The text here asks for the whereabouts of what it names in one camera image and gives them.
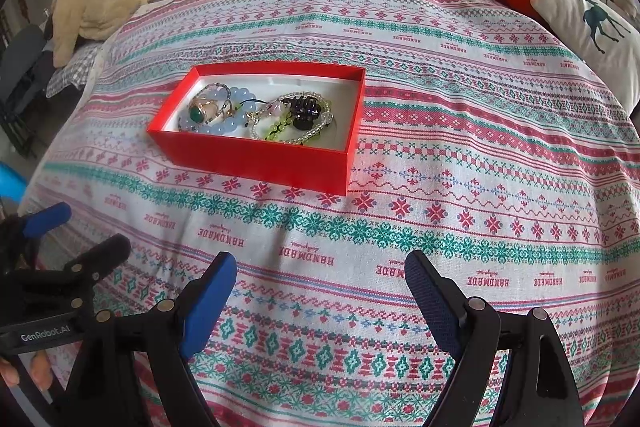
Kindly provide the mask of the black hair claw clip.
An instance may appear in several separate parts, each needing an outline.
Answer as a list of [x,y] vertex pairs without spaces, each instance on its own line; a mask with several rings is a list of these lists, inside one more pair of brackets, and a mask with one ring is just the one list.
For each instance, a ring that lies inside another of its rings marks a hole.
[[292,118],[292,125],[300,131],[309,131],[320,117],[322,107],[313,96],[294,96],[287,98],[288,113]]

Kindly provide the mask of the red jewelry box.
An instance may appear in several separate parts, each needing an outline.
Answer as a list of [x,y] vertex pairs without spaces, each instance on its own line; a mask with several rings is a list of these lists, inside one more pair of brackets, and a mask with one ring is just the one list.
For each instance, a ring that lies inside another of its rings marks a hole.
[[[316,192],[347,191],[366,71],[311,62],[196,65],[163,101],[149,136],[175,165]],[[287,98],[313,96],[322,107],[309,131],[293,127]],[[194,124],[190,102],[224,101],[233,113]]]

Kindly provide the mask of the patterned knit bedspread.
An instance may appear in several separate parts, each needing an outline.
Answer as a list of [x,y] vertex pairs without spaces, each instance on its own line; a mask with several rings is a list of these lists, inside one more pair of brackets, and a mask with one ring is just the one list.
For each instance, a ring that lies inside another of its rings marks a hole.
[[[174,165],[146,134],[196,65],[366,70],[344,195]],[[405,282],[409,251],[496,309],[544,308],[589,426],[639,384],[639,137],[550,32],[492,0],[169,0],[108,40],[22,209],[73,217],[54,269],[115,233],[96,292],[122,314],[171,297],[219,251],[238,281],[192,363],[230,426],[415,426],[454,363]]]

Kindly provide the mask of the black chair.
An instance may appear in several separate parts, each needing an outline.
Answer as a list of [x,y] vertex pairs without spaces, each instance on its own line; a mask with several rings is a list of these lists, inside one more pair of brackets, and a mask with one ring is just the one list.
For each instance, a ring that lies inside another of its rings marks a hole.
[[53,76],[53,53],[37,25],[23,28],[1,57],[1,129],[17,153],[28,157],[35,141],[43,141],[22,117],[25,109],[47,89]]

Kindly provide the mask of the deer print pillow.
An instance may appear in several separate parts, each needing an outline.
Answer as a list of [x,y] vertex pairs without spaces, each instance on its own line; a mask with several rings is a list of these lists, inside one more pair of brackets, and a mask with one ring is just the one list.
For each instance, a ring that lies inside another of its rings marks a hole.
[[600,0],[532,0],[530,4],[631,114],[639,103],[639,31]]

